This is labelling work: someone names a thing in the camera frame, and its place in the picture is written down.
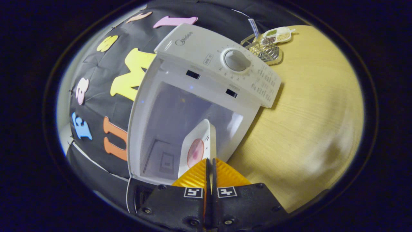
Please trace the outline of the white plate of pink food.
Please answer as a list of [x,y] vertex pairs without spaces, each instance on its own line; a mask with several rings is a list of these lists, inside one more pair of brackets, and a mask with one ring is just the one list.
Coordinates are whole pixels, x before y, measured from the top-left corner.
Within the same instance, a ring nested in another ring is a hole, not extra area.
[[203,119],[184,138],[179,162],[178,178],[201,160],[217,157],[215,127]]

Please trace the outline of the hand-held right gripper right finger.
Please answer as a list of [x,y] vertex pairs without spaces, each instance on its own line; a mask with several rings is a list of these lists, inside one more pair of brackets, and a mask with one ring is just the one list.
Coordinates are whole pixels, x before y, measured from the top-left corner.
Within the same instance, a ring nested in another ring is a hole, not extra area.
[[262,231],[289,214],[264,183],[250,183],[233,167],[212,161],[212,231]]

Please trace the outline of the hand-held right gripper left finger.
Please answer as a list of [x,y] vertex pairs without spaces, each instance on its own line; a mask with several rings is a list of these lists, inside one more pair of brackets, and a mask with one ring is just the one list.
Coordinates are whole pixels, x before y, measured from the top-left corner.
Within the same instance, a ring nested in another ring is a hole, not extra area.
[[210,160],[203,159],[171,185],[160,184],[137,209],[137,216],[170,231],[206,231],[210,216]]

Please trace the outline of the divided dish of grains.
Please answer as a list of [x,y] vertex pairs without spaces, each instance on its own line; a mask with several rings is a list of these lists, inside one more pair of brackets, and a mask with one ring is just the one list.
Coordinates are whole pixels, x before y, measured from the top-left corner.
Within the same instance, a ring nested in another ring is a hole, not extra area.
[[293,32],[295,32],[295,28],[287,26],[274,28],[263,33],[259,42],[261,44],[286,43],[292,39]]

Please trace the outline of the white microwave oven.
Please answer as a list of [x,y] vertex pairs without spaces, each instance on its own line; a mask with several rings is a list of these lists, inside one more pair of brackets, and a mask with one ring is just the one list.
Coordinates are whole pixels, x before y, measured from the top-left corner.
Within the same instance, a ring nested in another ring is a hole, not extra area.
[[215,127],[217,158],[228,161],[261,107],[271,108],[282,79],[240,44],[181,24],[154,49],[131,109],[127,208],[178,179],[186,135],[203,119]]

